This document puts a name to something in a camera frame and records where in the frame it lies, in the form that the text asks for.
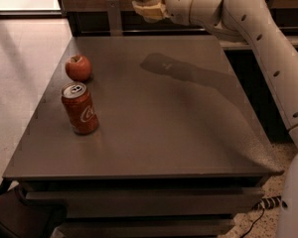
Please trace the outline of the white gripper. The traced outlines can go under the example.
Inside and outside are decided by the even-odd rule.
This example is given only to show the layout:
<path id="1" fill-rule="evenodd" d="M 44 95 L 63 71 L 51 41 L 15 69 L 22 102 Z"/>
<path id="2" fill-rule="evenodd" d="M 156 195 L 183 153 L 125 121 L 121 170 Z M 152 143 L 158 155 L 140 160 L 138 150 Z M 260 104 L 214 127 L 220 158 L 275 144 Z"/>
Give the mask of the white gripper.
<path id="1" fill-rule="evenodd" d="M 179 25 L 190 25 L 190 10 L 193 0 L 150 0 L 133 1 L 134 11 L 148 23 L 155 23 L 166 18 Z"/>

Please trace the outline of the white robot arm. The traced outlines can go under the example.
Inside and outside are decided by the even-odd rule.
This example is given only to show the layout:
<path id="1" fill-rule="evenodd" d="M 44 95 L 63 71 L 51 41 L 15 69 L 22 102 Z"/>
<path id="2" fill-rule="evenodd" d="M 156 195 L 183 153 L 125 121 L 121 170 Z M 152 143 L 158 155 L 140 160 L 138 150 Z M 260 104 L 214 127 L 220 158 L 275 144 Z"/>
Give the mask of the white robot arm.
<path id="1" fill-rule="evenodd" d="M 251 47 L 289 135 L 298 149 L 298 52 L 278 29 L 265 0 L 134 0 L 148 22 L 197 25 L 220 39 Z M 298 154 L 288 168 L 276 232 L 298 238 Z"/>

